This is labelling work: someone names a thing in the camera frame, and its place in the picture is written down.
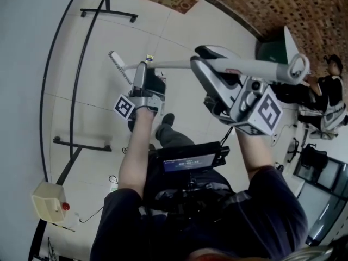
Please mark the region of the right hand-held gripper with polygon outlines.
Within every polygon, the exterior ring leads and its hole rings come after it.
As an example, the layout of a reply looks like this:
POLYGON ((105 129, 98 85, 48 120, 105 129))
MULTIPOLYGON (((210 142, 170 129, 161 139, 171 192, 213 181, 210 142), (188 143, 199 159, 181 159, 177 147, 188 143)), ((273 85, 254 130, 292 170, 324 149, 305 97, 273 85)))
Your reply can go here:
POLYGON ((191 57, 190 66, 208 94, 204 105, 212 115, 249 136, 273 135, 283 110, 272 88, 261 80, 215 71, 208 60, 240 59, 227 48, 201 45, 195 52, 199 57, 191 57))

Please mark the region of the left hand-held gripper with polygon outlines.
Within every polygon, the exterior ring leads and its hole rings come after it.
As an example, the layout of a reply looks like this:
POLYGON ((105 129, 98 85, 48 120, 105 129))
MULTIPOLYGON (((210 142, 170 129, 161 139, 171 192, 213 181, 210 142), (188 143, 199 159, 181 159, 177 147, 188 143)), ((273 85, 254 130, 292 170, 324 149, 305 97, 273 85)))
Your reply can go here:
POLYGON ((145 108, 154 116, 162 114, 165 104, 166 84, 156 76, 155 69, 147 69, 145 62, 136 68, 133 88, 128 95, 121 94, 114 105, 114 112, 126 121, 135 120, 136 111, 145 108))

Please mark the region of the white broom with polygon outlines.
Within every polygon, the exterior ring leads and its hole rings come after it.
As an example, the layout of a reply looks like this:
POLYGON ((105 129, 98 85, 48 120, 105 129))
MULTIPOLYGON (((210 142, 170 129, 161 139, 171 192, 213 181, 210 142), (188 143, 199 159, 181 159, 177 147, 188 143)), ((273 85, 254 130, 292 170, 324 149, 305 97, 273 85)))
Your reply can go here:
MULTIPOLYGON (((109 52, 114 65, 119 72, 131 84, 131 77, 126 70, 137 68, 138 64, 126 65, 121 57, 114 51, 109 52)), ((147 66, 151 69, 192 69, 191 61, 193 60, 179 60, 179 61, 160 61, 157 63, 149 62, 147 66)), ((309 72, 309 60, 304 54, 296 54, 292 58, 290 64, 274 63, 261 60, 243 60, 240 58, 219 58, 206 60, 209 65, 213 67, 216 72, 242 74, 244 76, 261 78, 267 81, 281 82, 291 85, 301 83, 303 78, 309 72)))

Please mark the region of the person's right forearm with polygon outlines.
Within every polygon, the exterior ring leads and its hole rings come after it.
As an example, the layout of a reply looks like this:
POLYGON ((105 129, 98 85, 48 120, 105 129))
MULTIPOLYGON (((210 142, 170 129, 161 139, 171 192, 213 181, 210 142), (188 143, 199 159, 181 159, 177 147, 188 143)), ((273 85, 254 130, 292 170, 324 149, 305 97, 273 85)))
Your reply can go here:
POLYGON ((236 135, 249 180, 261 169, 273 166, 271 151, 260 136, 249 136, 237 130, 236 135))

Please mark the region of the person's left forearm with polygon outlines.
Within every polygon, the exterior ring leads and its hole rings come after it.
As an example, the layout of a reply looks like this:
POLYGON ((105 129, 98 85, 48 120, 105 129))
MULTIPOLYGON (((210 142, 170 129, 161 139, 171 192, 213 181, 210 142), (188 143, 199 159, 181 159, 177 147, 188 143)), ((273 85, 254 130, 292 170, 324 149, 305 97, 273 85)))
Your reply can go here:
POLYGON ((136 110, 135 125, 127 152, 119 169, 119 189, 132 189, 143 197, 148 167, 148 149, 154 112, 141 107, 136 110))

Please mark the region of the person's right black shoe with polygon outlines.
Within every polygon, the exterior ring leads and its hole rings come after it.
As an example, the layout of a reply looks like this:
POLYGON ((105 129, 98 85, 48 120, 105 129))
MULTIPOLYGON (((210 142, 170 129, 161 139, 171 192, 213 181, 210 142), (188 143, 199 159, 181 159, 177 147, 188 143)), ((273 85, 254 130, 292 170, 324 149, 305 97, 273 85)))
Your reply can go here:
POLYGON ((175 115, 173 113, 168 113, 163 117, 161 124, 172 127, 174 124, 174 120, 175 120, 175 115))

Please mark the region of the person's grey trousers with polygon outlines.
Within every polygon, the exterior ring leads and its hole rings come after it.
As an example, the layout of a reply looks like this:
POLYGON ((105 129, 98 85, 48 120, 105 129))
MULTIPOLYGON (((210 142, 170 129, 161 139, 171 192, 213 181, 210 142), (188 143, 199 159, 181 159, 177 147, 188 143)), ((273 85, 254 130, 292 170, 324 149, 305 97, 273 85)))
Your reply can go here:
MULTIPOLYGON (((162 148, 170 148, 170 147, 181 147, 181 146, 189 146, 189 145, 197 145, 186 135, 175 131, 172 127, 168 125, 160 125, 156 132, 156 139, 160 142, 162 148)), ((148 170, 147 170, 147 178, 146 183, 150 180, 152 176, 155 175, 165 175, 169 173, 164 173, 162 168, 156 161, 156 152, 159 149, 152 149, 149 155, 148 161, 148 170)), ((183 173, 189 174, 193 172, 206 172, 206 171, 191 171, 191 172, 175 172, 175 173, 183 173)))

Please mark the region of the black chest-mounted screen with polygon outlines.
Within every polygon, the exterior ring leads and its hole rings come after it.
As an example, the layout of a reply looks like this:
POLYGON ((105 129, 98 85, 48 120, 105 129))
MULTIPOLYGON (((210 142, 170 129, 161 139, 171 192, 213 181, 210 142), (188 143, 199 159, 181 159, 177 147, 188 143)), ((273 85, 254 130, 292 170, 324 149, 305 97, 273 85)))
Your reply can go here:
POLYGON ((156 161, 164 173, 207 171, 226 164, 230 149, 219 142, 162 148, 156 161))

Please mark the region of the grey chest harness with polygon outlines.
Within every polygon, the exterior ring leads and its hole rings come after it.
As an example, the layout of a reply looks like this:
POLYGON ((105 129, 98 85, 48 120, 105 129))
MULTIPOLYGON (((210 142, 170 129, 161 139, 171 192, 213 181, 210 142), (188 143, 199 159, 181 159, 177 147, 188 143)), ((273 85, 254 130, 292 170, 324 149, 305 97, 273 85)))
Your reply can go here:
POLYGON ((215 170, 158 174, 145 185, 141 213, 187 219, 218 217, 230 205, 250 198, 244 191, 235 193, 227 179, 215 170))

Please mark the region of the white panel on wheeled stand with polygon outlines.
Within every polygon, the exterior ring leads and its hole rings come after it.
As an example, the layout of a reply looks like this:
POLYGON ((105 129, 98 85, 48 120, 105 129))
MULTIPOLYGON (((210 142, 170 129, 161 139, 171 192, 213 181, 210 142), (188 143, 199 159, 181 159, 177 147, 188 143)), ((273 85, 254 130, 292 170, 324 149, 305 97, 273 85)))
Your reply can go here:
MULTIPOLYGON (((39 219, 31 193, 43 180, 39 104, 47 53, 69 0, 0 0, 0 260, 28 258, 39 219)), ((119 145, 127 127, 111 111, 120 79, 106 75, 107 52, 131 55, 138 32, 98 20, 79 82, 77 108, 94 111, 77 140, 119 145)))

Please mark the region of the black office chair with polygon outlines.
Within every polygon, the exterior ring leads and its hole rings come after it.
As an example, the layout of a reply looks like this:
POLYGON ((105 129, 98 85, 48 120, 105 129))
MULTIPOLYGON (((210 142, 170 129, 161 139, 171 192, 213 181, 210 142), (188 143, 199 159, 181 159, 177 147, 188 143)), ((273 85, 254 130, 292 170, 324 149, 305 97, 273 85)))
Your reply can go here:
POLYGON ((319 151, 316 149, 316 144, 307 144, 305 148, 299 151, 299 141, 296 138, 294 140, 294 149, 287 151, 287 154, 291 154, 291 158, 287 160, 287 163, 291 163, 297 154, 300 155, 300 164, 310 169, 322 171, 328 164, 328 156, 326 151, 319 151))

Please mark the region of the beige box with red button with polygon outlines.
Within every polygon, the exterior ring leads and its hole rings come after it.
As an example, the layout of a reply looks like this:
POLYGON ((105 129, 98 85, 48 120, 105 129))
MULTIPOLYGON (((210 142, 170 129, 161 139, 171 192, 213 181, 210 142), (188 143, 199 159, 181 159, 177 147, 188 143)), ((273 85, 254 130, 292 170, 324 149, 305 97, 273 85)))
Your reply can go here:
POLYGON ((41 182, 32 194, 34 208, 40 219, 49 223, 61 223, 70 209, 63 186, 41 182))

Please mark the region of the person's dark shirt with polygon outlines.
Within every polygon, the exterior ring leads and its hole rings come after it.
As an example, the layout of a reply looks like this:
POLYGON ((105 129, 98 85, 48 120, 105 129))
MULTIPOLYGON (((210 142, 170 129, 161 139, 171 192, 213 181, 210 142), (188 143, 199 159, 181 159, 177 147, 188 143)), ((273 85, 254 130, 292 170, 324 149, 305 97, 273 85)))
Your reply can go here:
POLYGON ((159 201, 151 207, 132 189, 110 193, 90 261, 184 261, 204 248, 278 261, 307 238, 305 212, 273 167, 260 169, 245 191, 221 188, 203 194, 204 209, 185 215, 159 201))

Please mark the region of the yellow black striped tape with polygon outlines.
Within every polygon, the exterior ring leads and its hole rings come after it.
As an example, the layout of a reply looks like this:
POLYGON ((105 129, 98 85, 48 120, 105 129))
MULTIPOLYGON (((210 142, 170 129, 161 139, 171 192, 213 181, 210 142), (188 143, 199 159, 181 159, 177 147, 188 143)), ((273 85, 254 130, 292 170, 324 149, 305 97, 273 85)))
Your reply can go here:
POLYGON ((62 228, 62 229, 71 231, 71 232, 73 232, 73 233, 76 232, 76 231, 75 231, 73 228, 71 228, 71 227, 66 227, 66 226, 57 225, 56 223, 52 223, 52 222, 51 222, 50 224, 52 224, 52 225, 54 225, 54 226, 56 226, 56 227, 59 227, 59 228, 62 228))

